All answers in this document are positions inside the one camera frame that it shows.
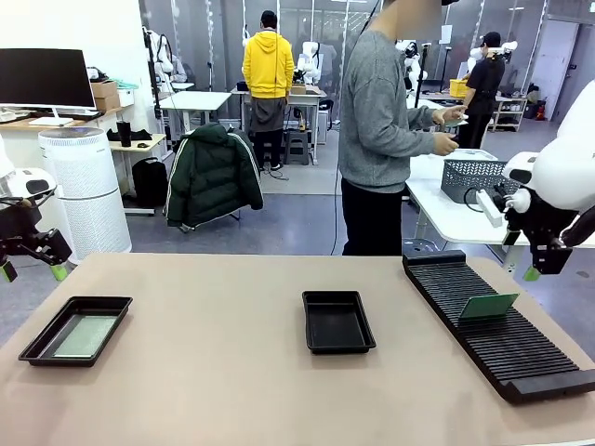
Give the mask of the black tripod stand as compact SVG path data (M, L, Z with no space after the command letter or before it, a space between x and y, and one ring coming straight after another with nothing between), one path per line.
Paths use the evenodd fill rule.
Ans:
M148 70L149 70L150 83L151 83L151 89L152 89L153 113L154 113L154 117L155 117L155 120L157 123L157 129L162 130L163 129L162 111L161 111L160 101L159 101L159 87L157 84L157 76L155 73L155 67L154 67L154 61L153 61L152 39L151 39L149 31L145 27L142 27L142 32L143 32L144 45L148 51Z

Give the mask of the clear plastic tray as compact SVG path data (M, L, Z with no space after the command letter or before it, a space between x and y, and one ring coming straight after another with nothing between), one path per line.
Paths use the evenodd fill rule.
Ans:
M463 161L497 161L497 158L493 154L487 151L475 149L456 149L454 152L449 154L447 158Z

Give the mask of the grey plastic basket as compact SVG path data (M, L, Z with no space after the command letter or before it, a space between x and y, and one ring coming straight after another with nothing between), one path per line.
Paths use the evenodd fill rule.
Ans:
M455 203L476 204L474 190L514 193L519 184L503 176L505 162L445 160L441 190Z

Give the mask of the person's right forearm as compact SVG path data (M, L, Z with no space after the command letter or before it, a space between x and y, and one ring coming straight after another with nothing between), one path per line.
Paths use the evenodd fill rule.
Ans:
M434 133L407 132L403 140L403 155L408 157L416 157L434 153L434 137Z

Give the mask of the black cloth item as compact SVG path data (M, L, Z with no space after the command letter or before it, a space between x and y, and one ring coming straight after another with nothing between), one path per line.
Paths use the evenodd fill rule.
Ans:
M109 141L121 141L119 133L114 132L111 129L107 131L107 138ZM129 139L131 141L150 141L152 139L152 134L150 134L145 129L139 131L131 131Z

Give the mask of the black ESD tray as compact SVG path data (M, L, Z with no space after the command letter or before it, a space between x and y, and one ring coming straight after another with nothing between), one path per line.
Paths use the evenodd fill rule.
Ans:
M357 291L305 291L302 301L311 354L366 354L377 346Z
M92 367L106 348L133 302L129 296L73 296L58 310L44 329L20 353L19 360L37 367ZM51 356L58 336L73 316L115 316L116 321L91 358L55 358Z

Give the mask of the person's right hand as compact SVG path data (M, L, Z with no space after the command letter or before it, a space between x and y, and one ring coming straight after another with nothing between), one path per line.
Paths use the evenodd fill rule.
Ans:
M439 156L447 156L459 147L456 137L450 133L436 132L433 141L434 153Z

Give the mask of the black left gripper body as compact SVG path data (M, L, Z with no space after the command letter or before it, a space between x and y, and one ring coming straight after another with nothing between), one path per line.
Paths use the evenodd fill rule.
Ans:
M40 219L35 199L0 199L0 255L42 255Z

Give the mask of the black backpack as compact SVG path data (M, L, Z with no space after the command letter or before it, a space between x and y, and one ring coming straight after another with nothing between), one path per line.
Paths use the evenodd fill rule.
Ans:
M167 195L165 164L157 157L139 160L132 166L136 203L141 207L164 206Z

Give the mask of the person's left forearm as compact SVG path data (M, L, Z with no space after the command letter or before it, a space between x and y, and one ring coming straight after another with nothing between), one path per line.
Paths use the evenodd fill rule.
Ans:
M410 130L424 130L435 126L434 109L427 106L407 110L407 121Z

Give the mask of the wooden top desk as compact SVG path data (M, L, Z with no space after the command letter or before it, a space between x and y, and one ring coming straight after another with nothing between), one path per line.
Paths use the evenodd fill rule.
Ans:
M41 132L51 129L62 129L72 127L96 127L101 129L107 129L116 122L116 118L126 110L124 108L111 109L103 113L101 116L90 121L74 120L66 125L31 125L30 121L33 118L26 118L9 123L0 124L0 133L6 133L8 131L20 131L20 132Z

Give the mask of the person in black clothes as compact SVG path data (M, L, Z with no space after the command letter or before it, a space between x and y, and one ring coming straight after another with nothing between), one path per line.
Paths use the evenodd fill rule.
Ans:
M466 82L467 92L463 105L467 124L458 133L458 143L463 149L479 149L484 133L496 106L496 94L506 69L503 55L495 49L501 47L501 35L489 32L480 46L482 59L473 67Z

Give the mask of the black slotted board rack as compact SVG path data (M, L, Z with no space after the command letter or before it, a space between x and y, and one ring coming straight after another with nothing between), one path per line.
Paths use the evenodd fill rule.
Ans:
M513 306L501 317L461 321L470 297L499 294L461 251L403 256L403 270L498 395L512 404L595 392L582 370Z

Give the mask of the grey door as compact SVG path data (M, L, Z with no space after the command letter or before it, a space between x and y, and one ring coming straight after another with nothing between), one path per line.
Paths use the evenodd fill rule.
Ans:
M541 34L531 82L539 87L548 121L552 119L562 91L578 29L578 23L547 20Z

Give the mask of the grey step stool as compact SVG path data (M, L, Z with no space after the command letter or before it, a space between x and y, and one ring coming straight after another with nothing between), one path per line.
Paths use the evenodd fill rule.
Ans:
M290 129L284 133L284 163L310 164L310 141L306 131Z

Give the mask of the black computer monitor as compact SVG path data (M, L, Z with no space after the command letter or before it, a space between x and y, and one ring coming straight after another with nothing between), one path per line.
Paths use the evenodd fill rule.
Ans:
M79 49L0 48L0 106L46 108L37 126L64 126L59 110L94 111L96 103Z

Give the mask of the white height-adjustable table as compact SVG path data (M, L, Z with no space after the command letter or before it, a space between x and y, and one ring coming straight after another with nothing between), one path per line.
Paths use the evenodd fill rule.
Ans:
M181 130L189 133L191 128L191 114L199 112L202 114L206 124L210 122L210 113L216 112L231 97L229 92L201 92L201 91L180 91L167 98L159 100L161 113L168 112L177 115L181 113Z

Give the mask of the low storage shelf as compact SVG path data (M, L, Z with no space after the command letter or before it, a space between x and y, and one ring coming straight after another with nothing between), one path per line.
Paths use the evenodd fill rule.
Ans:
M496 96L496 106L488 130L517 132L527 105L527 99Z

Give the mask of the dark green puffer jacket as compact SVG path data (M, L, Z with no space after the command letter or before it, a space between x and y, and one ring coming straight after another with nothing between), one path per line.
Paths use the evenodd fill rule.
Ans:
M260 173L247 134L218 123L185 134L168 180L167 225L194 230L248 206L263 208Z

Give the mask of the grey work table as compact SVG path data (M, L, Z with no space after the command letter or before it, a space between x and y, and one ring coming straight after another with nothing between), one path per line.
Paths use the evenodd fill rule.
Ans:
M310 125L311 143L309 145L309 154L312 163L318 164L317 149L318 149L318 124L319 124L319 107L321 100L327 98L324 91L315 85L305 85L304 94L291 93L288 100L288 105L292 107L311 108L311 117L307 123ZM251 104L251 97L248 91L238 90L236 87L231 91L231 94L238 96L240 99L241 111L241 128L247 132L249 129L249 116L246 114L246 106Z

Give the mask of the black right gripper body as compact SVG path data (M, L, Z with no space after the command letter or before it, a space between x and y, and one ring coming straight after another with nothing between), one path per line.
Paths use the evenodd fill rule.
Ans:
M508 226L519 229L530 246L566 247L561 234L573 223L577 211L555 208L528 188L518 188L515 193L506 195L504 203Z

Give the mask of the person in yellow hoodie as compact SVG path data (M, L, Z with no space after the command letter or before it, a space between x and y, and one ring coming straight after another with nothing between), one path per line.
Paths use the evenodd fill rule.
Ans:
M281 144L284 114L293 82L294 60L290 43L277 32L276 13L265 10L260 31L245 46L243 74L250 93L250 130L254 135L258 167L270 150L270 168L282 168Z

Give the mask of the large white table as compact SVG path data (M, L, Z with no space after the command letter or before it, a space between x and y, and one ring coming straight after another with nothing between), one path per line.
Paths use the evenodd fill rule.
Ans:
M501 246L505 229L494 228L486 216L453 202L441 190L443 162L447 156L422 155L411 160L406 181L410 198L419 208L415 237L423 239L426 229L434 228L449 243L481 244L502 261L502 268L514 274L520 266L527 241L520 238L507 249Z

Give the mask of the small wooden side desk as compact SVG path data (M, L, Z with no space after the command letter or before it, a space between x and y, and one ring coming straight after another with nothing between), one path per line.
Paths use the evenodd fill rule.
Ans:
M152 139L150 141L135 141L129 148L124 148L121 145L121 142L111 141L110 148L112 151L117 152L121 155L122 162L124 163L124 169L126 173L126 180L128 184L128 192L130 194L135 194L134 189L134 179L132 175L132 153L149 153L157 147L163 140L165 139L165 134L152 134ZM138 148L138 144L146 143L149 145L146 149ZM155 210L153 208L143 208L143 207L124 207L125 214L127 216L154 216Z

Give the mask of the white cylindrical air purifier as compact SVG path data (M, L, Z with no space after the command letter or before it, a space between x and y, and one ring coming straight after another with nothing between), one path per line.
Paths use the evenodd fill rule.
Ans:
M112 151L104 130L63 127L38 134L45 170L57 183L55 196L78 265L95 253L132 249Z

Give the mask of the person's left hand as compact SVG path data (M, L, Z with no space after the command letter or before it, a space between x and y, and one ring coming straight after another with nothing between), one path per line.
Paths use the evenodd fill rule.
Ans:
M443 125L445 120L461 118L465 114L466 109L467 107L465 105L435 109L433 112L434 122L436 125Z

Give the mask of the person in grey sweater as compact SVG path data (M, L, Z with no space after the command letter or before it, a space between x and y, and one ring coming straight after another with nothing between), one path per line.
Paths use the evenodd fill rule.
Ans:
M416 0L384 0L350 54L338 146L346 256L402 253L402 197L415 135L395 43L420 15Z

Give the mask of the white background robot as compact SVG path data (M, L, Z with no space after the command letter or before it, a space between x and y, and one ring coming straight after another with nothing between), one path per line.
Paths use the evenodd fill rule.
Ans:
M302 44L302 52L297 59L299 79L306 85L316 85L322 76L320 44L307 41Z
M155 67L158 69L162 81L170 85L174 66L171 60L169 42L164 34L158 36Z
M405 88L408 93L414 94L417 91L420 76L422 80L426 80L428 76L421 68L421 56L417 43L413 40L398 40L395 47L401 52Z
M502 55L506 60L511 59L511 54L517 49L518 42L505 42L499 47L490 47L489 50L495 55ZM473 48L469 53L470 59L480 60L483 56L482 50L479 47Z

